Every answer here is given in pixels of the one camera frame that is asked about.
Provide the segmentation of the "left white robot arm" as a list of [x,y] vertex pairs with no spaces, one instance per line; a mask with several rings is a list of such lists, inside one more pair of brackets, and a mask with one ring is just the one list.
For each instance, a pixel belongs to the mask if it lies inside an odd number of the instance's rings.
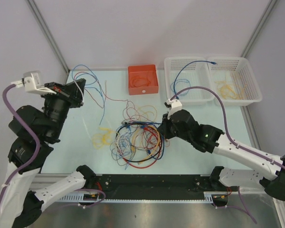
[[[95,186],[95,173],[88,166],[81,165],[72,174],[48,187],[36,191],[30,189],[35,176],[53,151],[52,145],[59,142],[69,110],[83,105],[85,84],[86,80],[81,78],[64,85],[51,82],[40,86],[28,76],[4,89],[3,101],[13,115],[9,128],[17,138],[9,150],[7,173],[0,192],[0,228],[27,227],[61,197]],[[7,94],[17,87],[44,98],[43,109],[25,105],[15,110]]]

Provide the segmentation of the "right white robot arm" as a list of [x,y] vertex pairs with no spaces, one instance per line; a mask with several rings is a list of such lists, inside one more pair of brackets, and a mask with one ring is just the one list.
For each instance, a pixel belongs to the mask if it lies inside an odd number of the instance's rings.
[[285,201],[285,155],[279,156],[240,144],[221,129],[199,124],[186,110],[164,114],[158,131],[166,139],[180,138],[202,153],[230,158],[249,170],[215,167],[209,184],[214,190],[226,187],[263,189],[269,196]]

